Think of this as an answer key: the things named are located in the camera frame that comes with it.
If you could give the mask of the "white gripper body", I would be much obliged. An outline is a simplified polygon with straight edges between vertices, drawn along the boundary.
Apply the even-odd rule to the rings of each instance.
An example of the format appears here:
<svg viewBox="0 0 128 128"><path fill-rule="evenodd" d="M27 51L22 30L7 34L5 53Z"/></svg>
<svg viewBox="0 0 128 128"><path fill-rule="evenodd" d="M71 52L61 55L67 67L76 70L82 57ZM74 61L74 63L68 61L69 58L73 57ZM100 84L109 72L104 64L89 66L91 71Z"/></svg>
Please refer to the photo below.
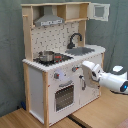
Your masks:
<svg viewBox="0 0 128 128"><path fill-rule="evenodd" d="M82 70L86 85L91 88L97 88L99 86L99 75L102 72L101 66L90 61L84 61Z"/></svg>

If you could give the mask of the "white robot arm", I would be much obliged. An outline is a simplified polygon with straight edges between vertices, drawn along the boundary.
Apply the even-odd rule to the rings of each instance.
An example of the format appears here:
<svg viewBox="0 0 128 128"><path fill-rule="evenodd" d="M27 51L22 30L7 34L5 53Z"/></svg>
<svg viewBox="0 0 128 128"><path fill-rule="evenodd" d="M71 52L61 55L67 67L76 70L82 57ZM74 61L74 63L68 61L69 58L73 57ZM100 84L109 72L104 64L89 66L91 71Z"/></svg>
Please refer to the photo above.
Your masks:
<svg viewBox="0 0 128 128"><path fill-rule="evenodd" d="M128 95L128 72L122 66L114 66L111 73L106 73L99 64L84 61L82 70L88 86L98 82L113 93Z"/></svg>

